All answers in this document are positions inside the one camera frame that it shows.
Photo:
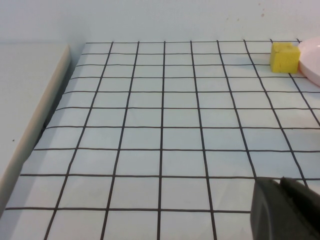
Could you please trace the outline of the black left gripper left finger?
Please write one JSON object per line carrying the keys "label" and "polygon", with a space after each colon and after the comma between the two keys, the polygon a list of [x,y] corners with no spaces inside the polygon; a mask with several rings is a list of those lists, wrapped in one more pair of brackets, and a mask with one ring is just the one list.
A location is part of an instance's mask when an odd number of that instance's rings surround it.
{"label": "black left gripper left finger", "polygon": [[255,240],[307,240],[308,227],[289,196],[271,179],[256,180],[250,224]]}

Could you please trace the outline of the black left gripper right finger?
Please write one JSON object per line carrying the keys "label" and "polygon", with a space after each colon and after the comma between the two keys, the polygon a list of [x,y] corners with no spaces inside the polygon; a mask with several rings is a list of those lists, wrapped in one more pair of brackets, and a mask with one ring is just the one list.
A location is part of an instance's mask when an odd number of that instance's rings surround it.
{"label": "black left gripper right finger", "polygon": [[309,235],[320,239],[320,195],[293,178],[282,177],[280,188],[294,207]]}

